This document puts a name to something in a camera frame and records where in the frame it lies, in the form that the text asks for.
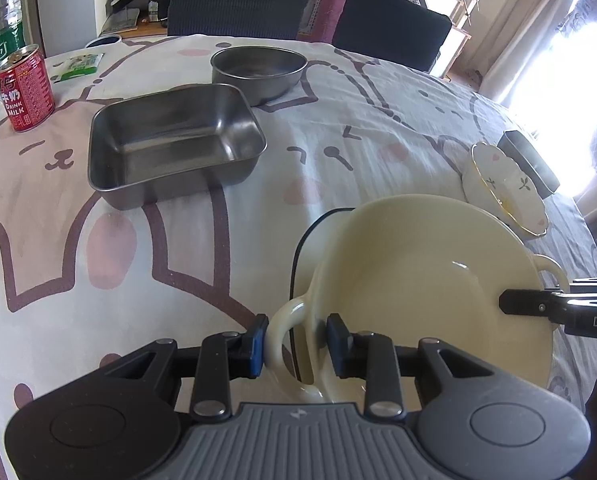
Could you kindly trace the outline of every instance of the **small white dish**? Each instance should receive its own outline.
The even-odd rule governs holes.
[[[549,227],[545,204],[532,180],[496,146],[472,146],[463,168],[467,202],[491,213],[522,240],[544,236]]]

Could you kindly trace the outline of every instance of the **bedsheet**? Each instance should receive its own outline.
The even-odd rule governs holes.
[[[93,115],[210,82],[210,56],[237,44],[309,59],[296,88],[255,110],[268,148],[252,175],[126,212],[107,205],[86,177]],[[288,299],[296,245],[322,213],[411,192],[464,200],[468,148],[518,128],[467,88],[328,44],[191,36],[98,50],[98,73],[54,83],[56,112],[34,130],[15,134],[0,104],[0,480],[16,477],[3,447],[16,409],[157,338],[195,346],[256,313],[272,316]],[[71,56],[48,59],[50,75]],[[570,278],[597,276],[573,200],[557,194],[546,204],[552,226],[528,247]],[[597,340],[557,330],[554,342],[549,389],[582,407]],[[235,403],[283,400],[266,373],[234,381],[232,394]]]

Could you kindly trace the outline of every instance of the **stainless steel tray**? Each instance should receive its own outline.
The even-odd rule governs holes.
[[[505,132],[498,142],[498,147],[518,164],[520,171],[532,179],[537,193],[543,200],[553,195],[561,185],[532,141],[521,132]]]
[[[88,179],[117,209],[242,182],[267,147],[242,92],[189,85],[102,108]]]

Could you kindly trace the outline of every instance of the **stainless steel bowl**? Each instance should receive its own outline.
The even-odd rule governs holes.
[[[210,60],[212,83],[240,88],[250,106],[281,97],[300,81],[305,56],[272,46],[233,46]]]

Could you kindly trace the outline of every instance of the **can label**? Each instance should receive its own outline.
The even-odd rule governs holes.
[[[54,111],[54,95],[38,50],[0,71],[0,95],[17,132],[29,130],[49,117]]]
[[[25,38],[22,34],[22,22],[15,27],[6,28],[0,32],[0,62],[25,46]]]

